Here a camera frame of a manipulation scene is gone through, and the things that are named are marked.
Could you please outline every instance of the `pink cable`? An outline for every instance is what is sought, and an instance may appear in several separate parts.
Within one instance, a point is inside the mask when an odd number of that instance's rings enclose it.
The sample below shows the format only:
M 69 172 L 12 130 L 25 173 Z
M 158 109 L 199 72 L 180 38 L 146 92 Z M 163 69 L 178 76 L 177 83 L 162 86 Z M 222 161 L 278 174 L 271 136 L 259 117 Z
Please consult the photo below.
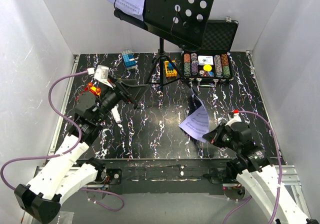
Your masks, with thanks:
M 234 213 L 235 211 L 239 210 L 240 208 L 242 208 L 245 204 L 247 204 L 250 200 L 251 200 L 252 196 L 249 196 L 248 198 L 246 198 L 246 200 L 244 201 L 244 203 L 242 203 L 241 205 L 237 206 L 235 209 L 233 209 L 232 211 L 230 211 L 224 218 L 223 223 L 222 224 L 226 224 L 227 223 L 227 219 L 232 215 L 232 213 Z
M 109 192 L 109 191 L 106 191 L 106 190 L 99 190 L 99 189 L 87 189 L 87 188 L 81 188 L 80 189 L 81 191 L 87 191 L 87 192 L 96 192 L 96 193 L 106 193 L 108 195 L 112 195 L 112 196 L 115 196 L 117 198 L 119 198 L 121 201 L 122 201 L 122 205 L 119 207 L 119 208 L 111 208 L 103 203 L 101 203 L 100 201 L 97 201 L 97 200 L 93 200 L 91 198 L 89 198 L 90 201 L 104 207 L 105 209 L 109 210 L 109 211 L 112 211 L 112 212 L 117 212 L 117 211 L 120 211 L 122 208 L 124 208 L 125 206 L 125 200 L 122 196 L 116 194 L 116 193 L 113 193 L 113 192 Z
M 69 150 L 66 150 L 65 152 L 63 152 L 63 154 L 67 154 L 69 152 L 71 152 L 73 149 L 76 148 L 76 146 L 79 144 L 79 142 L 81 141 L 81 137 L 82 137 L 82 132 L 81 132 L 81 129 L 80 127 L 73 121 L 71 120 L 70 118 L 66 117 L 65 115 L 63 115 L 60 111 L 58 111 L 53 103 L 52 103 L 52 97 L 51 97 L 51 94 L 52 94 L 52 90 L 53 88 L 55 87 L 55 85 L 59 82 L 61 82 L 62 80 L 64 79 L 67 79 L 67 78 L 72 78 L 72 77 L 77 77 L 77 76 L 81 76 L 81 75 L 85 75 L 85 74 L 88 74 L 88 71 L 85 70 L 85 71 L 82 71 L 82 72 L 78 72 L 78 73 L 75 73 L 75 74 L 71 74 L 71 75 L 66 75 L 64 77 L 61 77 L 59 78 L 58 80 L 56 80 L 52 86 L 50 87 L 49 89 L 49 93 L 48 93 L 48 100 L 49 100 L 49 104 L 51 106 L 51 108 L 54 110 L 55 113 L 57 113 L 60 117 L 62 117 L 63 119 L 65 119 L 66 121 L 68 121 L 69 123 L 71 123 L 72 125 L 74 125 L 76 127 L 76 129 L 78 130 L 78 133 L 79 133 L 79 136 L 78 136 L 78 140 L 76 141 L 76 143 L 74 144 L 74 146 L 72 146 Z M 0 176 L 1 176 L 1 179 L 2 181 L 4 182 L 4 184 L 12 189 L 12 190 L 15 190 L 15 188 L 10 185 L 8 183 L 8 181 L 6 180 L 5 178 L 5 175 L 4 175 L 4 170 L 6 168 L 7 165 L 11 164 L 11 163 L 15 163 L 15 162 L 19 162 L 19 161 L 31 161 L 31 160 L 41 160 L 41 159 L 51 159 L 51 158 L 57 158 L 57 157 L 60 157 L 61 155 L 60 154 L 56 154 L 56 155 L 42 155 L 42 156 L 31 156 L 31 157 L 20 157 L 20 158 L 15 158 L 15 159 L 12 159 L 12 160 L 9 160 L 7 161 L 2 167 L 1 167 L 1 170 L 0 170 Z
M 246 111 L 246 110 L 241 110 L 241 111 L 239 111 L 239 113 L 252 114 L 252 115 L 255 115 L 256 117 L 260 118 L 267 125 L 267 127 L 270 129 L 272 137 L 274 139 L 276 157 L 277 157 L 278 165 L 279 165 L 279 178 L 278 178 L 279 187 L 276 190 L 276 198 L 275 198 L 274 208 L 273 208 L 273 212 L 272 212 L 271 218 L 270 218 L 270 220 L 268 222 L 268 224 L 272 224 L 272 222 L 274 221 L 274 219 L 276 217 L 277 209 L 278 209 L 278 206 L 279 206 L 280 185 L 281 185 L 281 181 L 282 181 L 282 165 L 281 165 L 281 157 L 280 157 L 280 153 L 279 153 L 279 144 L 278 144 L 278 141 L 277 141 L 276 134 L 275 134 L 274 130 L 270 126 L 269 122 L 266 119 L 264 119 L 263 116 L 259 115 L 258 113 L 255 113 L 255 112 L 252 112 L 252 111 Z M 252 197 L 250 196 L 250 198 L 248 200 L 246 200 L 240 206 L 238 206 L 235 209 L 233 209 L 232 211 L 230 211 L 228 213 L 228 215 L 224 218 L 223 224 L 227 223 L 227 219 L 231 216 L 231 214 L 234 213 L 236 210 L 242 208 L 245 204 L 247 204 L 250 201 L 251 198 Z

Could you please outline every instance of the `cable connector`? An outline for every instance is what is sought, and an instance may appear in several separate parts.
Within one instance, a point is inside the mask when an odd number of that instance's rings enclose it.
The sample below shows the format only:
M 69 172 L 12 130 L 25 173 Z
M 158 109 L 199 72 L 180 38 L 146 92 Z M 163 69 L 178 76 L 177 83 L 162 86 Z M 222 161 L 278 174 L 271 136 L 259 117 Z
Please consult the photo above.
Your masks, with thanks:
M 87 69 L 89 75 L 95 74 L 95 69 L 93 67 Z
M 283 182 L 281 182 L 281 184 L 277 183 L 276 187 L 277 188 L 283 188 L 285 186 L 285 184 Z

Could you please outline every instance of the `blue toy block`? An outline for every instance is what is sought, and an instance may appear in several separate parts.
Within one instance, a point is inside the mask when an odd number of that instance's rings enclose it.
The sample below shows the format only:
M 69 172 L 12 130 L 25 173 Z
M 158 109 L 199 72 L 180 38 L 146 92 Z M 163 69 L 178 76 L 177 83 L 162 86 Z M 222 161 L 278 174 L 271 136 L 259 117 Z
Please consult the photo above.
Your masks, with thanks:
M 170 62 L 168 63 L 168 69 L 169 69 L 170 71 L 172 71 L 172 70 L 174 69 L 174 67 L 171 65 Z
M 128 69 L 136 68 L 137 62 L 135 61 L 134 54 L 131 50 L 125 50 L 122 52 L 122 58 L 124 60 L 125 67 Z

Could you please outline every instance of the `floor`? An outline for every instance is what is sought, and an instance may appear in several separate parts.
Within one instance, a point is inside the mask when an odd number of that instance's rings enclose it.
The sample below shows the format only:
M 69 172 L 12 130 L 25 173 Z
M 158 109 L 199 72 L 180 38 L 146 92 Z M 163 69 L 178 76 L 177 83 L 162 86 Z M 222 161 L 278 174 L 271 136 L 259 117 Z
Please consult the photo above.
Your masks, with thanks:
M 181 54 L 170 53 L 170 58 L 181 65 Z M 227 121 L 227 113 L 234 110 L 254 111 L 267 118 L 265 107 L 259 93 L 255 76 L 251 70 L 245 52 L 231 52 L 234 65 L 234 79 L 230 83 L 217 84 L 215 88 L 195 85 L 199 97 L 205 102 L 208 110 L 210 127 L 214 129 L 221 121 Z M 120 54 L 82 54 L 76 72 L 97 65 L 110 68 L 109 74 L 115 78 L 137 79 L 140 84 L 151 69 L 153 53 L 136 53 L 137 69 L 126 70 Z M 66 114 L 72 117 L 76 97 L 83 91 L 90 76 L 74 78 L 71 93 L 66 107 Z M 165 86 L 150 86 L 140 102 L 141 108 L 133 109 L 132 105 L 119 104 L 122 118 L 116 124 L 111 116 L 103 123 L 103 131 L 90 149 L 81 157 L 88 159 L 202 159 L 234 157 L 228 149 L 218 149 L 209 143 L 190 138 L 179 124 L 195 109 L 191 91 L 181 81 Z M 251 115 L 243 115 L 243 121 L 251 127 L 254 141 L 262 145 L 270 157 L 276 157 L 275 144 L 266 125 Z M 68 125 L 63 122 L 57 142 L 57 148 L 66 135 Z
M 62 206 L 64 214 L 71 215 L 72 224 L 222 224 L 232 209 L 241 203 L 227 201 L 225 196 L 207 193 L 181 194 L 124 194 L 125 207 L 112 212 L 87 201 L 84 191 L 72 195 Z M 105 205 L 116 208 L 121 202 L 106 196 Z M 228 224 L 268 223 L 262 210 L 252 199 L 241 210 L 233 213 Z M 71 220 L 58 218 L 50 224 L 71 224 Z

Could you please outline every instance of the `yellow toy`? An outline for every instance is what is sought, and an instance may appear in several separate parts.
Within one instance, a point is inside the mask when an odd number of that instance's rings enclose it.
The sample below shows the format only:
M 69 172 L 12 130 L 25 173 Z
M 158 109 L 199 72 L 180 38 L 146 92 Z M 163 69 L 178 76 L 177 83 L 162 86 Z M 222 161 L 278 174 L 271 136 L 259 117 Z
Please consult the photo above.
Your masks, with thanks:
M 165 76 L 167 78 L 176 77 L 178 75 L 177 71 L 167 60 L 164 62 L 164 68 L 165 68 Z

